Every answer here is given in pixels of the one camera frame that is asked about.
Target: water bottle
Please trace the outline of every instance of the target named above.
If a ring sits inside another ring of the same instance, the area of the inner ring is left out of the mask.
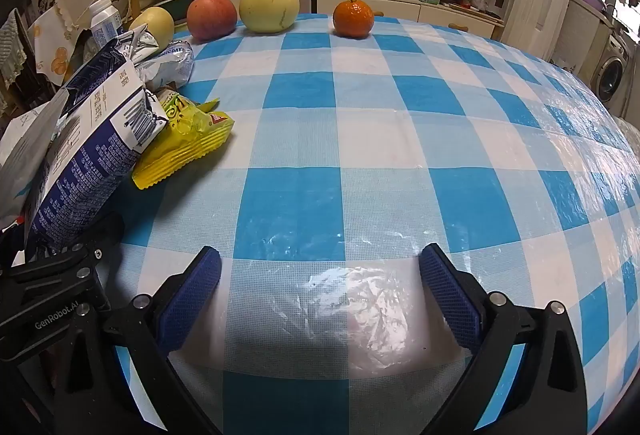
[[[111,0],[98,0],[89,6],[91,14],[91,34],[95,43],[103,48],[117,35],[124,32],[120,13],[111,4]]]

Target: shelf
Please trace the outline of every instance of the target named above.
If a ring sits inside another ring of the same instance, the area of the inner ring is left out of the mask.
[[[462,14],[463,16],[468,16],[469,18],[475,18],[476,20],[481,20],[483,22],[487,22],[488,24],[495,25],[495,27],[504,27],[504,22],[502,20],[496,20],[495,18],[491,18],[481,12],[471,12],[471,11],[463,11],[461,9],[452,8],[450,6],[443,6],[441,4],[428,4],[427,2],[421,2],[420,0],[394,0],[396,2],[404,2],[406,4],[417,4],[418,6],[427,6],[428,8],[441,9],[442,11],[455,12],[456,14]]]

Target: yellow snack bag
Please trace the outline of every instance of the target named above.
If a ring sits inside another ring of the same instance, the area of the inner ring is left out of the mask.
[[[133,168],[133,182],[141,190],[220,147],[234,126],[234,120],[224,112],[212,110],[219,102],[217,99],[196,105],[170,89],[161,89],[156,96],[169,123]]]

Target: washing machine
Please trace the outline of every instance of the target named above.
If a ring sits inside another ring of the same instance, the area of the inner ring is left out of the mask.
[[[611,34],[591,78],[591,90],[610,112],[612,108],[617,108],[621,103],[620,99],[626,96],[626,91],[620,89],[629,65],[629,57],[625,41],[617,34]]]

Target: plastic table cover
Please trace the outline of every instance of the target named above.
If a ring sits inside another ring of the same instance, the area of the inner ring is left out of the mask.
[[[219,250],[220,286],[170,358],[225,435],[419,433],[468,362],[420,282],[432,241],[487,291],[566,305],[590,429],[606,417],[638,367],[640,166],[588,88],[392,18],[365,40],[320,14],[275,36],[239,23],[194,52],[180,91],[236,124],[164,182],[118,189],[108,289],[153,293]]]
[[[633,150],[636,157],[640,159],[640,130],[638,130],[631,123],[627,123],[625,120],[614,117],[613,120],[620,128],[620,132],[625,136],[625,139],[629,143],[629,146]]]

